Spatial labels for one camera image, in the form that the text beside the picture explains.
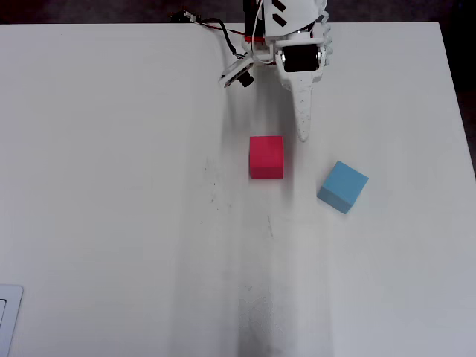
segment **foam block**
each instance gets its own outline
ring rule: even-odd
[[[284,150],[281,136],[250,138],[250,176],[252,179],[283,178]]]
[[[368,177],[352,167],[337,161],[326,182],[318,193],[318,198],[344,214],[356,203],[357,197],[368,181]]]

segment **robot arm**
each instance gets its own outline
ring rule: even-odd
[[[224,87],[235,80],[248,86],[253,82],[248,73],[253,65],[275,64],[281,83],[292,93],[301,141],[309,137],[312,84],[321,79],[323,67],[329,63],[327,56],[332,53],[327,0],[321,1],[257,0],[256,4],[255,0],[244,0],[247,36],[243,47],[248,54],[228,67],[220,80]],[[316,36],[316,20],[321,16],[321,34]]]

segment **white tabletop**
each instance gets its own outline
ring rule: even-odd
[[[272,69],[218,85],[219,31],[0,26],[10,357],[473,356],[476,184],[440,29],[332,36],[302,144]],[[250,180],[250,135],[284,135],[284,179]],[[370,177],[346,216],[316,199],[337,160]]]

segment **blue cube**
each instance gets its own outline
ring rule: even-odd
[[[346,214],[356,202],[368,179],[359,171],[337,161],[321,187],[318,198]]]

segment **red cube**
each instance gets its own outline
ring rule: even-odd
[[[284,151],[282,136],[250,138],[250,176],[252,179],[283,178]]]

